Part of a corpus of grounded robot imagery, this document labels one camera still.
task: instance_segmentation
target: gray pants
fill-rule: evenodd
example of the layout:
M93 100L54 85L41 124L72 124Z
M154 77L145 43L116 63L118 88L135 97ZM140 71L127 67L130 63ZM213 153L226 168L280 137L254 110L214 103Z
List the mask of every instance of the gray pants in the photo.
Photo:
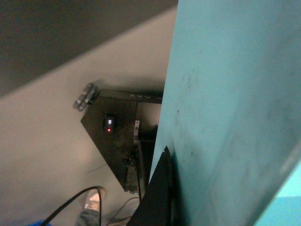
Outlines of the gray pants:
M75 226L99 226L99 212L95 210L84 210L76 220ZM109 226L126 226L129 219L109 224Z

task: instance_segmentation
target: black metal plate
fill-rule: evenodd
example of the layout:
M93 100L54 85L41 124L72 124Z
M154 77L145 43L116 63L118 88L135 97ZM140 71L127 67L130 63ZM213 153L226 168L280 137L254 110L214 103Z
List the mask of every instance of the black metal plate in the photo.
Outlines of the black metal plate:
M136 101L98 97L81 120L123 188L127 168L122 160L129 157L133 148L136 108ZM114 133L103 130L103 118L106 113L116 114Z

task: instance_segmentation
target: person's leg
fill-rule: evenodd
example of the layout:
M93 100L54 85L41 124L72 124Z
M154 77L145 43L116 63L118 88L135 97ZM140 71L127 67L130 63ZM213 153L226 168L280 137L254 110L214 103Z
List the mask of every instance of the person's leg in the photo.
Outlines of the person's leg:
M79 215L75 226L99 226L99 195L97 190L91 190L86 198L85 210Z
M99 212L84 210L76 220L75 226L99 226Z

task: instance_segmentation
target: shoe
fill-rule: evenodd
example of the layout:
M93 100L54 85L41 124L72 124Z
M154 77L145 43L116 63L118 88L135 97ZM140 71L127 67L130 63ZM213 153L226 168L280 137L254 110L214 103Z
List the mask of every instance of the shoe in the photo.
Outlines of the shoe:
M100 194L103 200L105 194L105 190L103 188L100 188ZM99 195L96 189L89 191L86 198L85 210L99 211Z

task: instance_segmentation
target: blue object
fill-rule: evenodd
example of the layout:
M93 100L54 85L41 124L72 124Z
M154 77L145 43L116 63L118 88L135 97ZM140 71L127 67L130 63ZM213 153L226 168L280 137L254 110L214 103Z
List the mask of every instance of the blue object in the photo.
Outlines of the blue object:
M40 224L42 224L44 221L43 220L40 220L39 222L36 222L32 225L28 225L28 226L40 226Z

